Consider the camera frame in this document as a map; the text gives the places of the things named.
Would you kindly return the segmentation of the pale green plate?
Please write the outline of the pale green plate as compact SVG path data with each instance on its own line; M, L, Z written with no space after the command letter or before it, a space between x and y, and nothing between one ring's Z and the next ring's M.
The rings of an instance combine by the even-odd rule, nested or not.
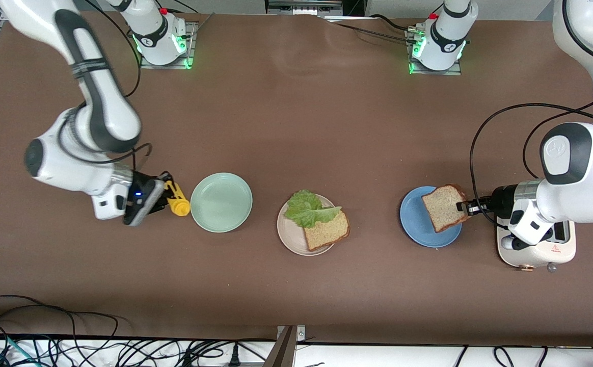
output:
M202 179L190 197L195 223L208 232L225 233L240 227L252 211L250 186L233 173L215 173Z

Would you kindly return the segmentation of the aluminium frame profile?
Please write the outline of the aluminium frame profile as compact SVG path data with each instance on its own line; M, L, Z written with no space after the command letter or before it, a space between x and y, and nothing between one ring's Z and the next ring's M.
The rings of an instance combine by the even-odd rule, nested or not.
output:
M265 0L267 14L343 16L342 0Z

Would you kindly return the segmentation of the white shelf board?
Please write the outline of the white shelf board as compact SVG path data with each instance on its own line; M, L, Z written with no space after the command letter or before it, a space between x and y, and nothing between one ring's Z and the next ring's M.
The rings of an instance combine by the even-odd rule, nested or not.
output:
M5 367L227 367L234 342L0 336ZM273 342L240 342L240 367L262 367ZM593 348L303 344L294 367L593 367Z

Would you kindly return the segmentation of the brown bread slice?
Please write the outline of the brown bread slice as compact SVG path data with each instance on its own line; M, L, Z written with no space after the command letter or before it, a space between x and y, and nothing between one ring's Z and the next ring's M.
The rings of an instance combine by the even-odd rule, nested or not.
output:
M467 201L466 193L454 183L438 187L421 198L436 233L469 219L464 209L458 206Z
M307 248L315 252L320 248L335 244L337 241L348 237L351 230L348 217L339 211L334 219L329 222L316 222L311 228L304 228Z

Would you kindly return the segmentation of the beige plate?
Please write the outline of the beige plate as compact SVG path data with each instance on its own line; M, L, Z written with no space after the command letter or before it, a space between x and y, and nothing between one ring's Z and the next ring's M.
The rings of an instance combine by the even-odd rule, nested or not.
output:
M316 194L320 201L322 202L323 206L334 206L332 202L330 202L327 198L323 197L322 195ZM287 202L282 206L279 211L278 218L277 218L277 231L280 240L284 244L284 246L295 253L301 256L316 256L329 251L329 249L334 246L331 244L330 246L326 246L324 248L320 248L315 252L310 252L307 248L306 238L304 234L304 228L299 227L296 223L287 219L284 214L287 209Z

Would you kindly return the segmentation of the yellow mustard squeeze bottle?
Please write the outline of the yellow mustard squeeze bottle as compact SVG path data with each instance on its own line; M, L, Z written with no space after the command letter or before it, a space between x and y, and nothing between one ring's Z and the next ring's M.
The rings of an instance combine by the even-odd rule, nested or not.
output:
M180 186L170 179L165 181L164 189L164 196L172 213L180 217L187 216L191 211L191 204Z

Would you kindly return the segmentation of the grey metal bracket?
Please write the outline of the grey metal bracket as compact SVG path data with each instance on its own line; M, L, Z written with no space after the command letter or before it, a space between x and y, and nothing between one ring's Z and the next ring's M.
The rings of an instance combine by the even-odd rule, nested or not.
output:
M294 367L298 342L306 339L305 325L277 327L277 340L262 367Z

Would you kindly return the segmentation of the green lettuce leaf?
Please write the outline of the green lettuce leaf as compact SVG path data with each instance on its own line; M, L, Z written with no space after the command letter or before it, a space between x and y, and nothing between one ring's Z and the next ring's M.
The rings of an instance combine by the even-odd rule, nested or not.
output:
M301 228L313 228L317 223L334 220L340 211L339 206L323 206L315 193L300 190L288 200L284 216Z

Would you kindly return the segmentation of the blue plate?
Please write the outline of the blue plate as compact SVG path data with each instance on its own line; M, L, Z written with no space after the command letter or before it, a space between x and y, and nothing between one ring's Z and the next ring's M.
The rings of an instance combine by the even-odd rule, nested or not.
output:
M435 189L434 186L421 186L409 191L401 202L399 218L404 232L414 242L425 248L439 249L452 244L460 236L463 225L457 224L440 233L434 232L422 196Z

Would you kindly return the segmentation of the white two-slot toaster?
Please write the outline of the white two-slot toaster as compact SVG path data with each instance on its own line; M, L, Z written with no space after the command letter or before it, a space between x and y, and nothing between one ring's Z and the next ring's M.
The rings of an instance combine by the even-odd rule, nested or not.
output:
M559 265L573 260L576 255L575 223L572 221L555 223L552 237L520 250L502 247L502 239L509 234L508 230L496 228L497 250L501 260L516 269L532 271L546 268L553 273Z

